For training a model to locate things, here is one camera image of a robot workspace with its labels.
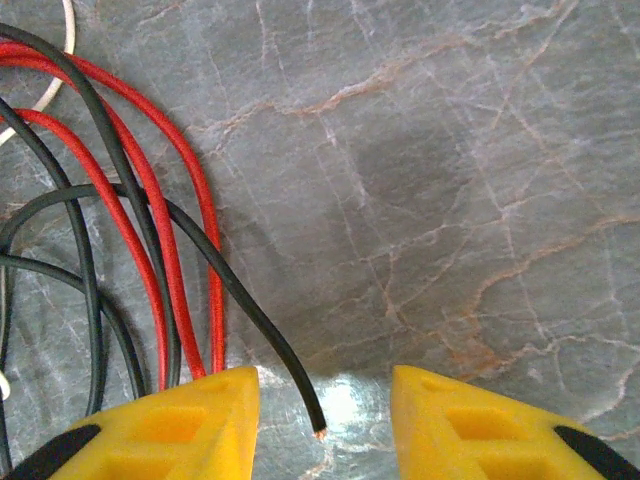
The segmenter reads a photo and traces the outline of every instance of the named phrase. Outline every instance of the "gray marble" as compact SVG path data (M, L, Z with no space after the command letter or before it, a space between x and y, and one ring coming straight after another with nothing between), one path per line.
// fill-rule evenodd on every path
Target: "gray marble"
M61 44L58 3L3 2L0 17ZM571 416L640 463L640 3L76 8L79 54L157 102L201 155L226 256L320 392L324 443L281 363L230 301L229 365L257 365L262 381L254 478L397 478L388 399L391 368L403 363ZM0 92L26 105L46 81L3 70ZM108 98L167 196L195 215L176 153ZM73 92L51 112L113 172ZM52 185L20 141L2 154L6 218ZM86 211L100 280L155 372L139 278L104 208L88 202ZM205 267L179 239L204 343ZM59 208L32 222L16 249L77 268ZM88 352L80 295L31 274L18 286L6 408L21 458L82 414ZM130 399L112 350L107 405Z

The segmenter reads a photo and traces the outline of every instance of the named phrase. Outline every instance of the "electrical wire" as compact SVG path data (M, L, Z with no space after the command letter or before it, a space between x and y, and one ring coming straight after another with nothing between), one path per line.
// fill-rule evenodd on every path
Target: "electrical wire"
M71 58L85 74L111 88L135 105L167 136L182 157L194 184L205 232L216 248L219 249L220 234L217 226L215 208L211 198L211 190L209 189L206 175L200 165L198 157L189 145L189 142L184 138L184 135L182 135L180 130L178 130L161 110L133 87L82 58L74 56L69 56L69 58ZM24 45L9 42L0 44L0 65L37 69L63 78L67 83L70 83L68 77L66 77L64 72L57 68L55 64ZM209 269L208 275L211 291L209 310L211 316L212 371L218 372L224 369L225 366L223 292L220 279L215 274L215 271Z
M64 52L65 53L73 53L73 50L76 46L76 19L73 12L73 2L72 0L62 0L62 8L64 9ZM49 86L44 91L42 96L38 99L38 101L31 107L32 110L37 110L42 112L45 108L49 106L53 98L60 90L62 86L62 80L59 78L54 78L49 83ZM4 132L0 134L0 146L4 145L11 137L15 135L15 130L12 128L7 128Z
M33 150L58 188L71 186L69 178L51 151L34 133L31 127L29 127L2 98L0 98L0 116L6 120L11 128L23 138L29 148ZM89 233L82 211L80 210L80 204L77 201L69 202L66 204L66 208L78 247L80 270L85 282L87 314L89 318L89 347L91 352L91 376L86 413L87 415L91 415L99 411L102 405L104 389L101 389L100 385L104 383L104 377L106 375L104 369L101 368L104 364L104 348L102 344L102 326L100 323L100 303ZM0 253L8 253L9 247L10 245L0 244ZM0 293L6 293L6 290L3 289ZM1 296L2 300L7 300L5 295ZM2 341L0 342L0 370L4 371L10 325L9 318L6 315L8 314L8 310L3 309L2 313L5 315L0 318L0 331L2 332Z
M91 85L91 82L89 82L87 77L64 53L60 52L55 46L37 35L33 35L32 33L12 27L5 23L0 23L0 35L23 43L40 52L69 76L89 109L107 152L111 157L116 172L118 173L122 184L128 191L131 206L136 218L138 219L145 241L147 241L148 245L150 242L153 243L154 239L152 238L152 233L156 232L153 220L148 208L140 198L138 182L124 153L122 143L116 133L113 122L107 113L107 108ZM201 378L205 375L205 370L202 364L202 358L198 352L198 345L193 332L193 325L191 324L189 308L186 302L186 294L184 292L184 282L180 269L180 262L176 261L177 254L176 257L174 257L169 253L172 250L172 245L168 239L173 237L173 231L171 231L170 225L167 229L167 226L161 221L159 221L156 226L159 229L159 232L157 233L160 233L160 243L162 245L161 251L166 265L169 292L171 293L171 299L175 309L176 326L184 348L185 358L193 378Z
M84 293L84 282L82 278L55 265L50 265L30 258L0 254L0 266L2 266L2 268L19 268L40 273L66 283L70 287ZM109 297L104 295L102 292L98 292L98 296L100 298L100 309L107 319L109 326L113 330L116 340L120 346L120 350L124 356L125 365L131 381L131 392L133 394L133 398L137 399L143 397L147 394L147 389L144 383L142 369L140 368L140 361L138 359L133 340L131 339L129 329ZM8 473L11 468L11 450L9 448L4 402L0 397L0 474L4 475Z
M126 197L127 192L123 185L112 184L112 187L119 196ZM140 192L141 197L148 201L145 192ZM69 201L71 199L79 199L97 195L95 186L93 185L75 185L64 190L55 190L40 195L24 205L20 210L15 212L11 218L12 223L20 224L29 220L42 209L60 202ZM242 285L240 279L235 275L224 257L218 249L209 240L206 233L198 226L198 224L187 215L180 207L169 200L164 199L169 210L171 220L191 239L198 248L200 253L205 257L209 265L217 272L222 283L227 288L231 296L238 302L238 305L244 310L260 332L265 336L269 344L276 351L282 362L285 364L291 374L300 395L305 403L313 431L318 437L323 437L327 424L322 412L322 407L315 393L313 385L309 380L307 372L300 363L295 352L278 331L277 327L262 311L251 294Z
M140 224L145 243L149 250L151 262L160 282L169 336L169 367L166 384L168 386L178 384L180 375L180 339L182 339L183 336L185 337L183 341L185 354L187 355L188 362L190 361L189 365L192 375L194 378L200 378L204 375L204 368L202 367L202 361L197 352L195 336L193 335L173 232L163 228L159 222L159 227L162 231L162 235L159 238L158 231L156 230L156 226L146 204L141 202L139 198L136 198L136 192L139 188L137 180L124 153L122 152L122 155L117 153L122 150L122 145L117 135L115 135L115 137L111 136L111 131L114 130L114 128L109 116L105 113L107 107L103 104L101 98L97 95L82 72L80 72L64 54L57 51L55 47L48 42L28 32L2 23L0 23L0 35L10 38L14 38L11 35L15 35L14 39L19 41L24 40L25 43L31 41L33 43L31 47L38 47L39 51L44 52L52 64L64 72L64 79L67 80L85 100L90 113L96 120L96 126L111 155L118 176L126 188L132 192L130 194L131 205ZM180 339L176 334L176 326L180 334Z
M113 217L122 237L129 248L131 255L140 271L145 289L149 296L151 308L154 314L155 327L158 342L158 383L159 390L166 388L167 373L167 330L164 318L162 296L153 267L149 261L140 239L131 224L118 196L109 183L107 176L100 169L100 165L84 146L81 140L63 123L56 118L34 110L18 109L16 112L26 121L42 126L54 133L76 156L89 178L96 186L100 197L105 202L109 213ZM10 246L21 224L15 224L11 220L5 223L0 230L0 245Z

